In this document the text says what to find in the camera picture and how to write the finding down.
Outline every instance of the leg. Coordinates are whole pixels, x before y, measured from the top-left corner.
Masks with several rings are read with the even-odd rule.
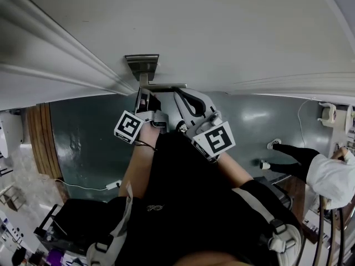
[[[284,154],[293,157],[296,161],[298,161],[303,166],[303,168],[306,168],[307,170],[310,167],[314,157],[319,155],[319,152],[313,149],[296,148],[293,146],[283,145],[283,144],[273,144],[272,148],[273,150],[283,152]]]
[[[305,169],[299,163],[293,163],[291,165],[278,165],[276,163],[270,163],[269,170],[296,176],[304,182],[306,182],[308,172],[308,169]]]

